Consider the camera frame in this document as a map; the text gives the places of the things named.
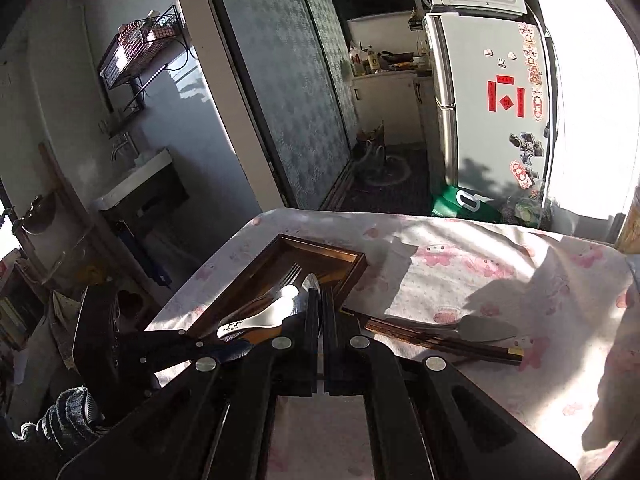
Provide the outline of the knitted sleeve forearm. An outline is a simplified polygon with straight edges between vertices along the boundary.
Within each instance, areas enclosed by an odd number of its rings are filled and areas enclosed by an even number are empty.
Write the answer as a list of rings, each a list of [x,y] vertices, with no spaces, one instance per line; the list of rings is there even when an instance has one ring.
[[[46,446],[55,452],[75,454],[110,431],[89,389],[63,391],[36,422],[25,422],[16,434],[18,443]]]

